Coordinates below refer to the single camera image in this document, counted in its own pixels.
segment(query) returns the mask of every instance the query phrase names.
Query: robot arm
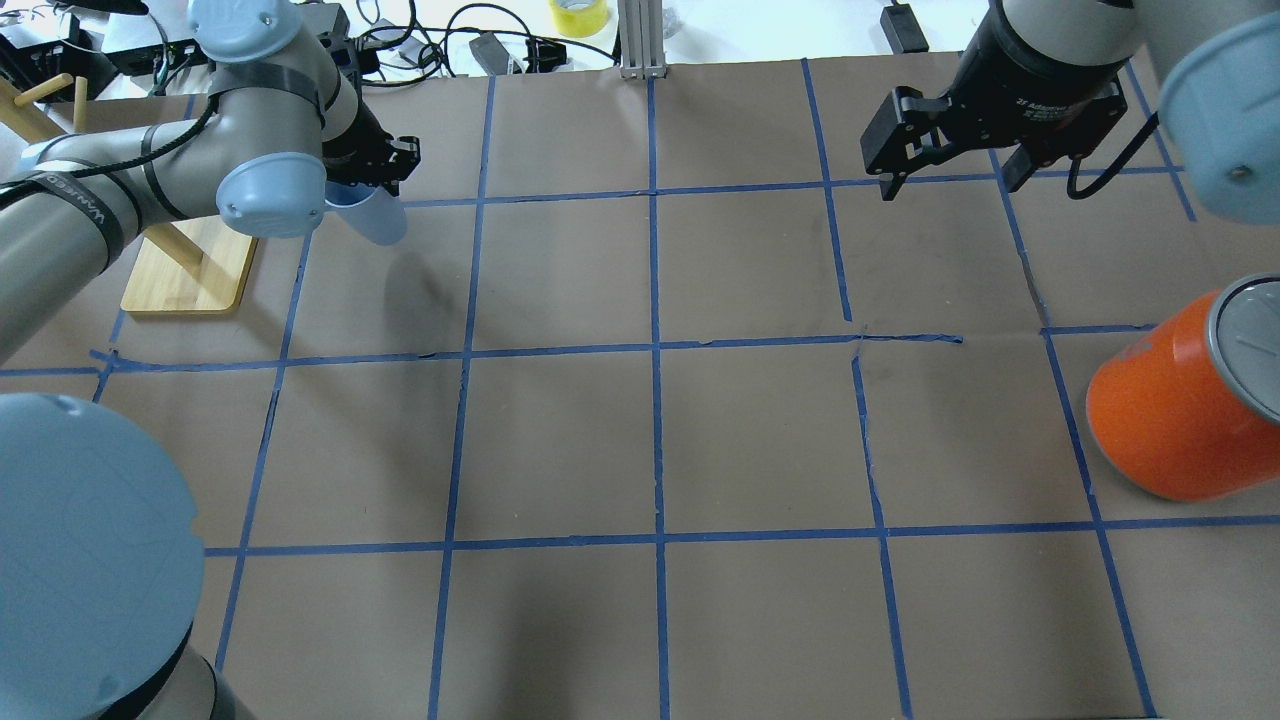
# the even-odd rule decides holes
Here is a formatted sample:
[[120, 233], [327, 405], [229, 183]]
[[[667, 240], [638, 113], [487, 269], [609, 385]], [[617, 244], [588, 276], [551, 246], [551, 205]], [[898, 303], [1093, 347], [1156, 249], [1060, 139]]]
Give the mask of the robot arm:
[[189, 18], [219, 63], [198, 120], [32, 146], [0, 195], [0, 363], [148, 225], [305, 234], [326, 181], [397, 193], [417, 165], [417, 138], [379, 126], [288, 0], [192, 0]]
[[1199, 199], [1280, 223], [1280, 0], [992, 0], [950, 88], [884, 100], [861, 137], [865, 169], [892, 200], [913, 172], [968, 150], [1016, 145], [1010, 191], [1079, 161], [1126, 111], [1116, 72], [1143, 38], [1165, 86], [1160, 119]]

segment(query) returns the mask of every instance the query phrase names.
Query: metal can lid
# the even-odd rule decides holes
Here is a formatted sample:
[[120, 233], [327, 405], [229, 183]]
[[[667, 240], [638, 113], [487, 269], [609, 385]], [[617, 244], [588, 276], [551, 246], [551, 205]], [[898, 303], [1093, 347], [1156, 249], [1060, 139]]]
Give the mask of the metal can lid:
[[1280, 424], [1280, 273], [1252, 275], [1222, 291], [1210, 311], [1208, 343], [1231, 392]]

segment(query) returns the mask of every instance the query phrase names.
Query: orange can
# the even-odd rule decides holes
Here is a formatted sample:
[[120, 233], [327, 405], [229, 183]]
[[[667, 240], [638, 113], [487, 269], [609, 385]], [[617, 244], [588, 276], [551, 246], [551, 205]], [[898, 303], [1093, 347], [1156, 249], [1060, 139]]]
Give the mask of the orange can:
[[1111, 464], [1169, 500], [1280, 478], [1280, 274], [1204, 295], [1108, 360], [1087, 414]]

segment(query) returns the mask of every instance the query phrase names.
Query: yellow tape roll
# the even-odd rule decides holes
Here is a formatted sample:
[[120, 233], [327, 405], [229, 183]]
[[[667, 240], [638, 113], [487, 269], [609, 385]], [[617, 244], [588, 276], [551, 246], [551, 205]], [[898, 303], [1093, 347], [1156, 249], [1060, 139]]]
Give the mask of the yellow tape roll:
[[564, 37], [588, 37], [600, 32], [609, 22], [604, 0], [548, 0], [556, 31]]

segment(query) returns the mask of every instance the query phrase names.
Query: wooden base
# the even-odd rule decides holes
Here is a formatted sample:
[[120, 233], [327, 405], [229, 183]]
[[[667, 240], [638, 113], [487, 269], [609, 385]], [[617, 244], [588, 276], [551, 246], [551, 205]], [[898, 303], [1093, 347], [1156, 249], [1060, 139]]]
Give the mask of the wooden base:
[[134, 315], [216, 315], [239, 305], [256, 238], [228, 228], [220, 218], [175, 223], [205, 251], [187, 269], [143, 240], [120, 307]]

